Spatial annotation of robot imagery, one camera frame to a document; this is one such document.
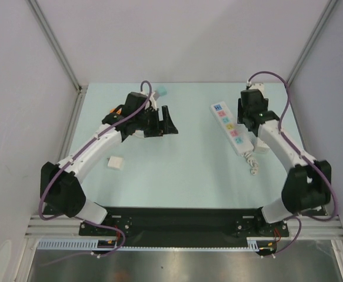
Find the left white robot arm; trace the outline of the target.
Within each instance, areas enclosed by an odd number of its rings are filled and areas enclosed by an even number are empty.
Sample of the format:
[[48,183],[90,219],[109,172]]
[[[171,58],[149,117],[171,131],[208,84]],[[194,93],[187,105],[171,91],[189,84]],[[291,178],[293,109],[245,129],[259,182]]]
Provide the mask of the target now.
[[41,169],[40,203],[42,213],[47,204],[57,215],[90,221],[101,235],[108,234],[113,221],[99,204],[87,199],[82,182],[104,154],[121,144],[137,131],[144,137],[161,137],[177,134],[167,106],[158,108],[156,102],[161,96],[155,90],[151,94],[131,92],[125,103],[107,114],[94,135],[75,153],[58,163],[47,162]]

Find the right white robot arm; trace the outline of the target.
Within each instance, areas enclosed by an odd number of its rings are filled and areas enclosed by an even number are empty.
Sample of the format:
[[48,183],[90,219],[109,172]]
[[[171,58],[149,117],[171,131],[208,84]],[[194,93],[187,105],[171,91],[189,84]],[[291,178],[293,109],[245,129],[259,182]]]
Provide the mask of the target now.
[[292,141],[259,89],[241,91],[238,122],[269,146],[287,173],[280,198],[258,209],[254,221],[258,234],[267,236],[275,230],[275,223],[333,201],[331,165],[318,161]]

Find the white square socket adapter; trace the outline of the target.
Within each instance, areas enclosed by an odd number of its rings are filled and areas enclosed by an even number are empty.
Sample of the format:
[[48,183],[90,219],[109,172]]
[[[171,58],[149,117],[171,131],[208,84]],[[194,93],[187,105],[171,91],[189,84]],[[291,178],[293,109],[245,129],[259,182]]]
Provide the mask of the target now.
[[267,154],[270,150],[269,146],[258,137],[254,138],[253,146],[255,153]]

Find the white colourful power strip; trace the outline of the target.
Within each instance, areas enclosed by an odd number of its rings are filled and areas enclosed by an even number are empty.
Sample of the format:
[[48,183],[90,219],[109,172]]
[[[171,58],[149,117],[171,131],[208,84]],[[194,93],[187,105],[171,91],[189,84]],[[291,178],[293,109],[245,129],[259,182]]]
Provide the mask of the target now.
[[253,151],[254,146],[247,133],[236,123],[233,114],[225,102],[213,103],[210,106],[210,110],[238,156]]

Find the orange power strip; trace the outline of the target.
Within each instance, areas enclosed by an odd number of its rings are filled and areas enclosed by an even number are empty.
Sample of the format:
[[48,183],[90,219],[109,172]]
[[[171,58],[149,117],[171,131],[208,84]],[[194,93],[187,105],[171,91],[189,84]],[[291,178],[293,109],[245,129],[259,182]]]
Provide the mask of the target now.
[[122,112],[122,105],[119,105],[118,107],[116,107],[115,109],[111,109],[110,110],[111,113],[117,113],[117,114],[121,114]]

